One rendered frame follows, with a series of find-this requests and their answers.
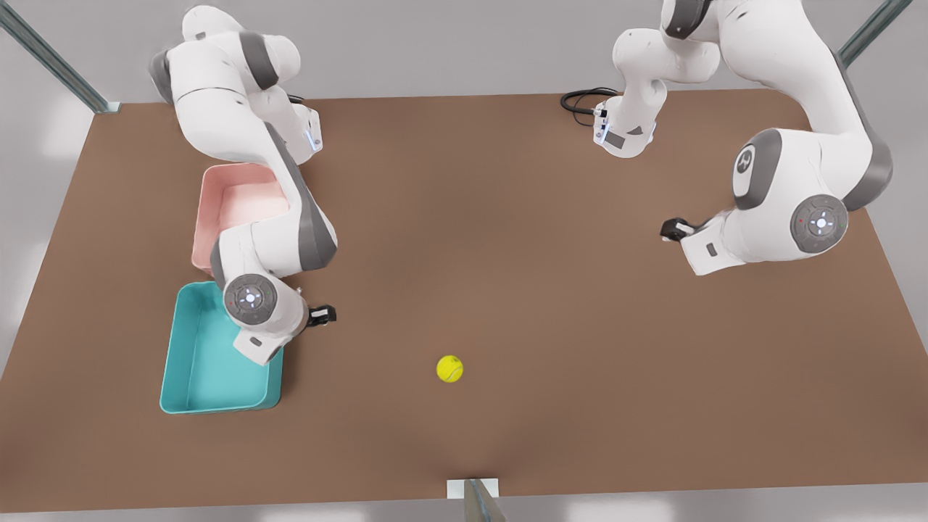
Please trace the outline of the teal plastic tray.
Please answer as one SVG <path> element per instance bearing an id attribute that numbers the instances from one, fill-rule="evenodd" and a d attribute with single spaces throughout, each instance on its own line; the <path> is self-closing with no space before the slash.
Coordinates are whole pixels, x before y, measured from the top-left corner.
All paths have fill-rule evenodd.
<path id="1" fill-rule="evenodd" d="M 159 397 L 164 413 L 246 412 L 278 404 L 283 353 L 265 366 L 248 360 L 233 347 L 240 330 L 215 282 L 178 291 Z"/>

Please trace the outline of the pink plastic tray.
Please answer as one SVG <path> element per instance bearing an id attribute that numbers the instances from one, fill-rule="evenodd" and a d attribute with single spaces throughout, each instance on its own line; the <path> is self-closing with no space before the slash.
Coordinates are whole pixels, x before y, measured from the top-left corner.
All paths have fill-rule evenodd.
<path id="1" fill-rule="evenodd" d="M 255 163 L 215 165 L 204 172 L 191 255 L 212 276 L 211 251 L 222 231 L 285 214 L 287 202 L 274 172 Z"/>

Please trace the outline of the silver frame post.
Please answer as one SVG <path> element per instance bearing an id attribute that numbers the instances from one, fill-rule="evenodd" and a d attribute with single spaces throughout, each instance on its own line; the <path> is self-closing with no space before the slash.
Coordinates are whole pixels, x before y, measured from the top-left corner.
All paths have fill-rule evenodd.
<path id="1" fill-rule="evenodd" d="M 445 482 L 447 499 L 464 502 L 465 522 L 508 522 L 497 503 L 498 478 L 451 479 Z"/>
<path id="2" fill-rule="evenodd" d="M 36 30 L 17 13 L 7 0 L 0 0 L 0 28 L 22 46 L 37 63 L 70 90 L 96 115 L 116 115 L 120 103 L 106 100 L 67 60 L 63 59 Z"/>
<path id="3" fill-rule="evenodd" d="M 851 66 L 861 54 L 902 15 L 914 0 L 884 0 L 871 16 L 841 46 L 837 56 L 842 65 Z"/>

